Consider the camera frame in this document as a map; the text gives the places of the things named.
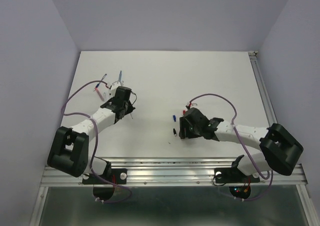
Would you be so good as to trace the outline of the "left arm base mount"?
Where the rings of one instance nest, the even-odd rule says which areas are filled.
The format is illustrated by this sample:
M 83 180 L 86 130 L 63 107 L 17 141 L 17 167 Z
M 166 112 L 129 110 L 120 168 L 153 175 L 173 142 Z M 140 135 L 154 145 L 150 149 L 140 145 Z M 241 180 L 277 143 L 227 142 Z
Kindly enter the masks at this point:
M 103 158 L 95 157 L 92 163 L 93 170 L 99 177 L 118 185 L 127 183 L 128 170 L 126 168 L 114 168 L 112 163 Z M 84 185 L 102 185 L 104 182 L 98 179 L 90 170 L 90 166 L 82 175 L 82 184 Z

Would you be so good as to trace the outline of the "light blue pen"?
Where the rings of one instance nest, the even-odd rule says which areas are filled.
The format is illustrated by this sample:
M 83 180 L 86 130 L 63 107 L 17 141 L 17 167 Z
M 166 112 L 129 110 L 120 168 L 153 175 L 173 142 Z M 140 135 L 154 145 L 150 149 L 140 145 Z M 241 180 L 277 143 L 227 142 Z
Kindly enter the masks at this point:
M 118 81 L 120 83 L 122 82 L 122 70 L 119 72 Z

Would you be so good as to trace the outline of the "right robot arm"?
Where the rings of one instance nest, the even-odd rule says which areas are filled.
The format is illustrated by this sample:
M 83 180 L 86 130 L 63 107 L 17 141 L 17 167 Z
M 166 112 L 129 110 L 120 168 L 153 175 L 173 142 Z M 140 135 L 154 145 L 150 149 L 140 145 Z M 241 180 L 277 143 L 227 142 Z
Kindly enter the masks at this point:
M 247 176 L 267 171 L 290 176 L 304 151 L 281 124 L 273 123 L 267 128 L 234 125 L 218 117 L 208 119 L 194 107 L 180 117 L 179 137 L 230 142 L 258 150 L 256 154 L 238 156 L 231 167 L 220 170 L 221 178 L 232 181 L 242 181 Z

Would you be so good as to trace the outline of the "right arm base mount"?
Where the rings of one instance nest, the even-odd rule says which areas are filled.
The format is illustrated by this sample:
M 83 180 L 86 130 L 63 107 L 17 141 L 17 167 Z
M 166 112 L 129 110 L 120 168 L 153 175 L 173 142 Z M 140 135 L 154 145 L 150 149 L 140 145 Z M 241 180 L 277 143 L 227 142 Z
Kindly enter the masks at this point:
M 218 167 L 214 169 L 214 176 L 212 183 L 217 186 L 223 186 L 225 184 L 246 184 L 246 183 L 259 183 L 260 178 L 254 177 L 252 174 L 247 176 L 243 174 L 237 166 L 244 155 L 238 156 L 235 161 L 232 162 L 230 167 Z

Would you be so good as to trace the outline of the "blue gel pen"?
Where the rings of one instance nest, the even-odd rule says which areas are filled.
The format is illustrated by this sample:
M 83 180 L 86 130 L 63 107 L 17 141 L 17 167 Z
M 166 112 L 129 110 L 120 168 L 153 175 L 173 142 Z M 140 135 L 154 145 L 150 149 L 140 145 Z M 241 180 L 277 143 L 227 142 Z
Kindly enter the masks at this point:
M 102 76 L 101 80 L 96 84 L 96 86 L 94 87 L 93 91 L 96 91 L 98 89 L 98 87 L 100 86 L 101 82 L 106 78 L 106 76 L 107 76 L 107 73 L 105 73 Z

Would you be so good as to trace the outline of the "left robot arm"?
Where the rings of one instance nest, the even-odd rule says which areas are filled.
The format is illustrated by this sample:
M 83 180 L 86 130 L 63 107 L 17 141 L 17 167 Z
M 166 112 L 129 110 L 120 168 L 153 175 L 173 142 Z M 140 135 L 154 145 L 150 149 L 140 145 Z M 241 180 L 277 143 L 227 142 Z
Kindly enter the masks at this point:
M 99 133 L 116 124 L 135 110 L 130 97 L 132 90 L 118 86 L 114 96 L 102 104 L 87 119 L 72 126 L 57 129 L 48 155 L 47 165 L 73 177 L 92 173 L 94 157 L 89 156 L 91 140 L 98 140 Z

